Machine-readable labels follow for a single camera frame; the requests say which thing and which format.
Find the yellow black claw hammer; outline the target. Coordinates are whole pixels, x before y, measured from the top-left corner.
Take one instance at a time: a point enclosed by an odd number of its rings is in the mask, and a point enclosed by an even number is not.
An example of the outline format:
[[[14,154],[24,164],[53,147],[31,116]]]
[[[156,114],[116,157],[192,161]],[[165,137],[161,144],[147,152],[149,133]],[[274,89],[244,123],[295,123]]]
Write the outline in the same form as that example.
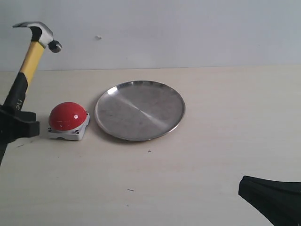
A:
[[[51,52],[58,53],[62,50],[62,45],[54,39],[53,32],[42,22],[22,22],[13,27],[29,28],[32,32],[23,63],[3,104],[13,110],[21,110],[44,50],[48,48]]]

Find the red dome push button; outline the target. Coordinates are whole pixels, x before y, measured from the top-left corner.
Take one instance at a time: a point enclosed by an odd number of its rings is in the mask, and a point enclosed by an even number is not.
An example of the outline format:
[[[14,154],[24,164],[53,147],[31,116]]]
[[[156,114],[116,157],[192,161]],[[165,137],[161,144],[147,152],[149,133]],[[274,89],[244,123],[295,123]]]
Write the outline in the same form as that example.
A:
[[[75,102],[63,102],[52,109],[48,123],[50,139],[80,141],[90,123],[90,114]]]

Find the round steel plate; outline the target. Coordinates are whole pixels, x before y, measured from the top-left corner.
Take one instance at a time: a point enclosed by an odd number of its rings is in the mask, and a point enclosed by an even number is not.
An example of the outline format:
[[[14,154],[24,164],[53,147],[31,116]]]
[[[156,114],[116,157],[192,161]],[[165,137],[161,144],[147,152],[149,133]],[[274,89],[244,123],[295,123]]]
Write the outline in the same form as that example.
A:
[[[95,121],[106,134],[130,142],[159,138],[178,127],[183,97],[157,81],[127,81],[105,91],[95,104]]]

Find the black gripper at lower right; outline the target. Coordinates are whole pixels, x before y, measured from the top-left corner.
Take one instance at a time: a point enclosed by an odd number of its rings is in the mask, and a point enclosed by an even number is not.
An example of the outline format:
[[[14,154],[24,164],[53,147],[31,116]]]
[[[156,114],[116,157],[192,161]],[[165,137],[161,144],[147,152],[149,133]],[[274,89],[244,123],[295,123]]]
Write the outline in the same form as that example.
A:
[[[243,176],[238,195],[274,226],[301,224],[301,183]]]

